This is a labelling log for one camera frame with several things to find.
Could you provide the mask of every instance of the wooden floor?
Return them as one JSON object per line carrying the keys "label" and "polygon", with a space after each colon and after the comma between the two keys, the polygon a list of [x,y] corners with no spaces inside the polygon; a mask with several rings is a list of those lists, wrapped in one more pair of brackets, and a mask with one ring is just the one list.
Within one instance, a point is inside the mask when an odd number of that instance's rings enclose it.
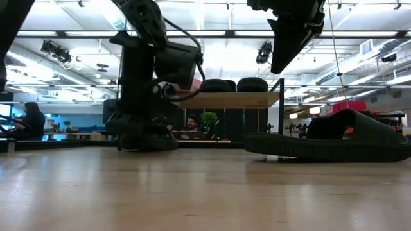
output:
{"label": "wooden floor", "polygon": [[411,161],[262,162],[243,150],[0,158],[1,231],[409,231]]}

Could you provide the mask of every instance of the computer monitor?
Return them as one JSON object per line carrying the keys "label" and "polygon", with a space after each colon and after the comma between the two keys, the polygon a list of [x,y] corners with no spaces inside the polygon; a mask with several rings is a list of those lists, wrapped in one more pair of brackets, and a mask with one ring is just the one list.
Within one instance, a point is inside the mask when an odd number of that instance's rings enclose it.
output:
{"label": "computer monitor", "polygon": [[12,106],[0,104],[0,115],[10,116],[11,113],[12,113]]}

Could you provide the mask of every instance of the ceiling duct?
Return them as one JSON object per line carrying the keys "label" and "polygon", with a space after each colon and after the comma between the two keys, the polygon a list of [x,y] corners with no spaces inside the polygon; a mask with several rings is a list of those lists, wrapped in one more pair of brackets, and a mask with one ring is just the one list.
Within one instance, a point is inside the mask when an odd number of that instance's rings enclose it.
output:
{"label": "ceiling duct", "polygon": [[[64,78],[64,82],[71,81],[75,84],[79,85],[97,85],[98,83],[89,80],[86,77],[80,76],[72,71],[65,70],[63,67],[55,64],[47,59],[43,59],[41,56],[32,53],[24,48],[21,48],[15,44],[13,44],[9,50],[8,56],[13,58],[19,59],[21,57],[22,60],[20,62],[24,62],[24,59],[27,59],[28,62],[33,62],[34,64],[38,64],[39,68],[42,67],[43,69],[47,69],[48,72],[54,72],[59,75],[59,77]],[[109,89],[98,89],[102,94],[107,94],[110,98],[115,98],[116,94],[114,91]]]}
{"label": "ceiling duct", "polygon": [[[389,54],[392,52],[394,49],[396,49],[398,46],[401,46],[405,43],[407,43],[409,39],[390,39],[380,45],[373,46],[373,49],[371,52],[362,55],[360,51],[356,52],[355,54],[343,59],[342,61],[339,61],[339,66],[340,66],[340,71],[342,73],[348,73],[349,71],[352,71],[363,64],[366,64],[366,61],[371,60],[371,59],[376,59],[376,58],[382,58],[385,55]],[[333,78],[337,77],[338,74],[338,69],[337,66],[334,66],[326,71],[323,71],[322,73],[319,74],[319,77],[316,78],[315,84],[316,85],[321,85],[329,80],[332,80]]]}

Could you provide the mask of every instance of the potted plant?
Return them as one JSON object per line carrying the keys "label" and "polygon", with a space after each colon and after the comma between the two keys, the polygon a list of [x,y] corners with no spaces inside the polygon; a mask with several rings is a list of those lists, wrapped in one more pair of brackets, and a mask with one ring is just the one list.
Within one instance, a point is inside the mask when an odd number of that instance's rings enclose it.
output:
{"label": "potted plant", "polygon": [[205,132],[205,138],[210,137],[210,129],[212,126],[214,126],[217,120],[217,114],[214,112],[204,112],[203,114],[201,114],[201,121],[203,122],[203,132]]}
{"label": "potted plant", "polygon": [[71,132],[71,122],[70,121],[64,121],[63,124],[66,126],[66,132]]}

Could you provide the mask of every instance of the shelf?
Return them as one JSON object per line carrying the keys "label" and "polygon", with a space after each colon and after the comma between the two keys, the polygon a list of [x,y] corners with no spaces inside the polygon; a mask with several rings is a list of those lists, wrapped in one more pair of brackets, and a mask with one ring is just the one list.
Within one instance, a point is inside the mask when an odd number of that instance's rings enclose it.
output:
{"label": "shelf", "polygon": [[181,102],[179,108],[189,109],[259,109],[269,108],[279,100],[277,92],[200,93]]}

